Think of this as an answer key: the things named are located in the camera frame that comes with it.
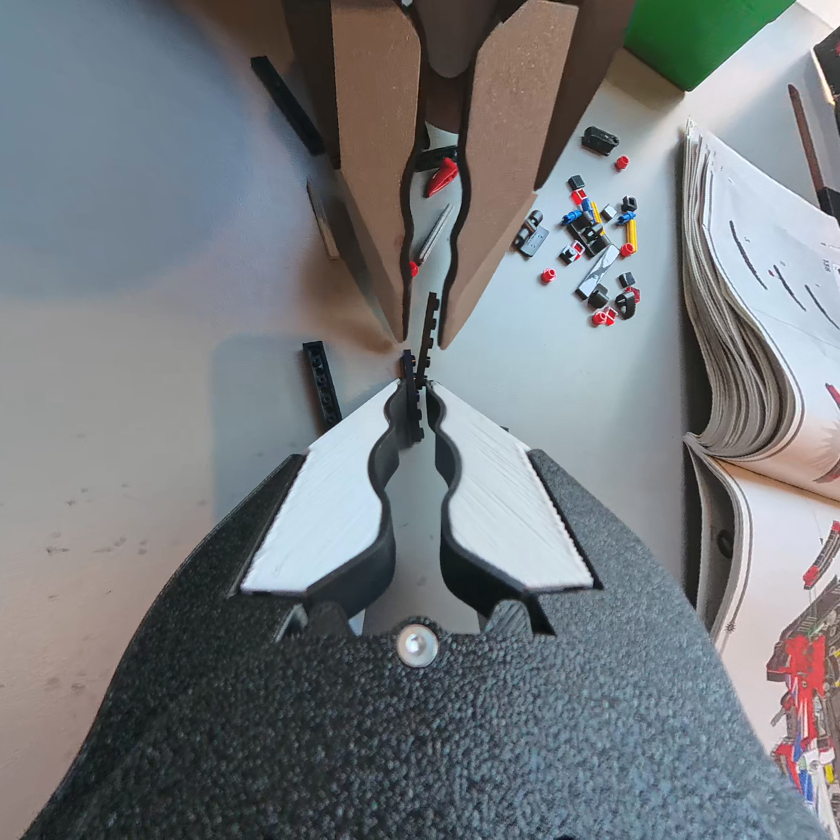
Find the open instruction booklet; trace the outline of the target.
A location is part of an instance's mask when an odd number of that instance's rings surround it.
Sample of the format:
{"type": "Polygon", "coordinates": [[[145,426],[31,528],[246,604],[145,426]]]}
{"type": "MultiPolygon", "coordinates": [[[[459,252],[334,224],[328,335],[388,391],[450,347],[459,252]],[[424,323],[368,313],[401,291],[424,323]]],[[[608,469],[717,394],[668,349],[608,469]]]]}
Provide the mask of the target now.
{"type": "Polygon", "coordinates": [[[696,609],[772,761],[838,838],[838,226],[691,120],[682,186],[710,385],[686,436],[696,609]]]}

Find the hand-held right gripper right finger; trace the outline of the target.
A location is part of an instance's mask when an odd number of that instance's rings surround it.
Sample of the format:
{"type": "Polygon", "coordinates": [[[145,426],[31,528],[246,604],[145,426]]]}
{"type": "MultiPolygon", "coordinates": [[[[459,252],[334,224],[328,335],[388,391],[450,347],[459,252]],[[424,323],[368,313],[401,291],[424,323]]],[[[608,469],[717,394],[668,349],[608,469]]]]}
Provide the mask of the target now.
{"type": "Polygon", "coordinates": [[[447,492],[440,570],[490,628],[503,602],[532,634],[553,636],[539,598],[590,590],[594,572],[535,465],[532,449],[440,383],[427,386],[435,466],[447,492]]]}

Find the green plastic bin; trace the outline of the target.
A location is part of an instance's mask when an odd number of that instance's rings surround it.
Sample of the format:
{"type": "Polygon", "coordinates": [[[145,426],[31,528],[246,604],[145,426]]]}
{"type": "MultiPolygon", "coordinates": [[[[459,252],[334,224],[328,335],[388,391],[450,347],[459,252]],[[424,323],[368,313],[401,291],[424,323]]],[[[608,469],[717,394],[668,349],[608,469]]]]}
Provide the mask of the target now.
{"type": "Polygon", "coordinates": [[[792,1],[636,1],[625,48],[692,91],[792,1]]]}

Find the long black brick beam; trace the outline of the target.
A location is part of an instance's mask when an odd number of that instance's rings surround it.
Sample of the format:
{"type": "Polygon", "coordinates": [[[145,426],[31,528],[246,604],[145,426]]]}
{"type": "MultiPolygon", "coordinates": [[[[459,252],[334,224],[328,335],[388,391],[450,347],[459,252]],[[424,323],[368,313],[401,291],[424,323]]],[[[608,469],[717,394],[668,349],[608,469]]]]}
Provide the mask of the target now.
{"type": "Polygon", "coordinates": [[[313,156],[326,153],[326,146],[316,128],[300,102],[295,98],[280,73],[267,56],[253,56],[249,60],[255,73],[271,100],[281,114],[288,121],[299,140],[313,156]]]}

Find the grey axle rod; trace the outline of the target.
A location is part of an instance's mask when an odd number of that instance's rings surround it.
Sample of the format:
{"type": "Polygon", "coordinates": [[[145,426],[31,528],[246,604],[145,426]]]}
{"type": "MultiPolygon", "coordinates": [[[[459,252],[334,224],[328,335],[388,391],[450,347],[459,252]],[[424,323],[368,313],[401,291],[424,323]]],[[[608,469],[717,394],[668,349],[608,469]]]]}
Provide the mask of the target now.
{"type": "Polygon", "coordinates": [[[435,220],[434,225],[432,226],[430,232],[426,236],[421,248],[419,249],[416,255],[416,264],[418,266],[422,266],[434,250],[436,243],[438,242],[440,236],[444,232],[446,223],[450,214],[452,213],[452,210],[453,204],[448,203],[435,220]]]}

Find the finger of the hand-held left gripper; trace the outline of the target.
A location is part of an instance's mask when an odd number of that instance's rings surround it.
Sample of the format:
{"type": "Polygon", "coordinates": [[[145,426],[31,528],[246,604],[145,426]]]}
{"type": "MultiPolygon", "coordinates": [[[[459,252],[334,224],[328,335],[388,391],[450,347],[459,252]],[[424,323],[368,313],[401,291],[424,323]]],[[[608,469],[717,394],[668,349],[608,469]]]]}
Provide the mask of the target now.
{"type": "Polygon", "coordinates": [[[470,65],[458,137],[461,207],[437,331],[465,326],[536,198],[535,183],[578,7],[527,1],[485,37],[470,65]]]}
{"type": "Polygon", "coordinates": [[[417,146],[422,43],[399,2],[331,2],[339,181],[371,288],[397,342],[413,282],[407,190],[417,146]]]}

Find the black brick plate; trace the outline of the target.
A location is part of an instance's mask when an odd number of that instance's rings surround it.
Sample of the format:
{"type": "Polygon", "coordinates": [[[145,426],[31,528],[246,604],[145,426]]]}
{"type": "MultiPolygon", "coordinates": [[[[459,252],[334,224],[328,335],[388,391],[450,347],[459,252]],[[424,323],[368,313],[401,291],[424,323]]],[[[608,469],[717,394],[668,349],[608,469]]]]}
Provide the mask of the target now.
{"type": "Polygon", "coordinates": [[[434,345],[434,331],[437,327],[437,313],[439,309],[439,299],[435,292],[429,292],[427,297],[427,306],[423,322],[423,333],[420,355],[417,358],[416,372],[421,379],[425,379],[427,370],[430,365],[430,352],[434,345]]]}
{"type": "Polygon", "coordinates": [[[323,429],[327,432],[343,419],[329,367],[328,355],[323,342],[320,340],[305,342],[301,347],[310,366],[323,429]]]}
{"type": "Polygon", "coordinates": [[[416,360],[411,350],[402,352],[402,380],[406,391],[406,439],[409,445],[415,445],[424,439],[424,429],[416,381],[416,360]]]}

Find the red wedge brick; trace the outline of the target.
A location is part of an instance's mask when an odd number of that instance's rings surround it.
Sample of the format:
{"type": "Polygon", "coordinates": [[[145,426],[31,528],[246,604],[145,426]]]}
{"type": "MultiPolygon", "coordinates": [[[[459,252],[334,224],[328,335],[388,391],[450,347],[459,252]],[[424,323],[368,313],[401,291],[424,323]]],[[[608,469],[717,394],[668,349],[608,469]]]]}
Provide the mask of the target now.
{"type": "Polygon", "coordinates": [[[459,167],[455,160],[444,157],[436,172],[428,180],[424,197],[429,198],[435,196],[451,184],[459,175],[459,167]]]}

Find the toy car set box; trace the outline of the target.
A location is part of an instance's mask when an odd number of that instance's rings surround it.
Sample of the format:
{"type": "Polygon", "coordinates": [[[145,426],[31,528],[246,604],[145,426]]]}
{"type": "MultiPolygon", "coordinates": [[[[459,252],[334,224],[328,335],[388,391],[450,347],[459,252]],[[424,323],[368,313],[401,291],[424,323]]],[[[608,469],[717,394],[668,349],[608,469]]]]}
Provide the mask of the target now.
{"type": "MultiPolygon", "coordinates": [[[[833,110],[836,126],[839,125],[839,30],[834,30],[812,49],[817,75],[819,76],[828,104],[833,110]]],[[[839,192],[828,186],[823,178],[812,133],[807,122],[802,96],[798,89],[788,85],[789,97],[794,112],[794,119],[800,135],[808,170],[812,178],[815,194],[822,211],[839,221],[839,192]]]]}

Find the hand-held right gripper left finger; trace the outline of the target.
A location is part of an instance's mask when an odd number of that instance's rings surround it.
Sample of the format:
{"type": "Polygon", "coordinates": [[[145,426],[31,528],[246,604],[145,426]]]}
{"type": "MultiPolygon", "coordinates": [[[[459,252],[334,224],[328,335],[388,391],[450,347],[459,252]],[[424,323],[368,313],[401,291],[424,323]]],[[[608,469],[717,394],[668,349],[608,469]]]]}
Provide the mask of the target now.
{"type": "Polygon", "coordinates": [[[371,477],[375,446],[391,431],[395,380],[309,446],[241,581],[247,595],[340,605],[359,633],[375,589],[393,575],[381,541],[385,503],[371,477]]]}

